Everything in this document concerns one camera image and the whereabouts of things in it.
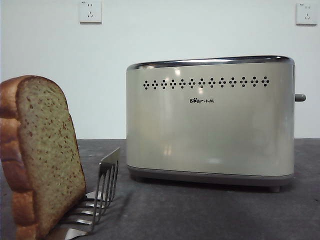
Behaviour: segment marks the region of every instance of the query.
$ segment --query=gray countertop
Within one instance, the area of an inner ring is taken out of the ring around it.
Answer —
[[[95,189],[101,157],[121,147],[114,201],[94,235],[79,239],[320,239],[320,139],[295,140],[295,177],[279,193],[256,186],[135,181],[126,168],[125,140],[78,144],[88,192]],[[1,239],[14,235],[11,190],[1,173]]]

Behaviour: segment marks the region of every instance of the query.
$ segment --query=bread slice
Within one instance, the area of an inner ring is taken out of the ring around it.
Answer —
[[[86,192],[66,97],[44,77],[12,78],[0,84],[0,117],[16,239],[41,239]]]

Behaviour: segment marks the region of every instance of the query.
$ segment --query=two-slice toaster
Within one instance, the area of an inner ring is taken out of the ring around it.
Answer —
[[[295,63],[284,56],[128,67],[127,166],[134,176],[281,186],[294,175]]]

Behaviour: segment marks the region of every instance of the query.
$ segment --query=toaster base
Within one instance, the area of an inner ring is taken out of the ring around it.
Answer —
[[[141,178],[165,179],[210,184],[278,187],[287,185],[294,174],[283,176],[256,176],[240,174],[204,173],[140,168],[127,165],[131,175]]]

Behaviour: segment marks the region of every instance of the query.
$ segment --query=wall outlet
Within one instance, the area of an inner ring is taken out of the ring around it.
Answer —
[[[102,23],[102,8],[100,0],[83,0],[78,6],[80,23]]]
[[[317,7],[315,3],[297,3],[295,23],[297,25],[317,25]]]

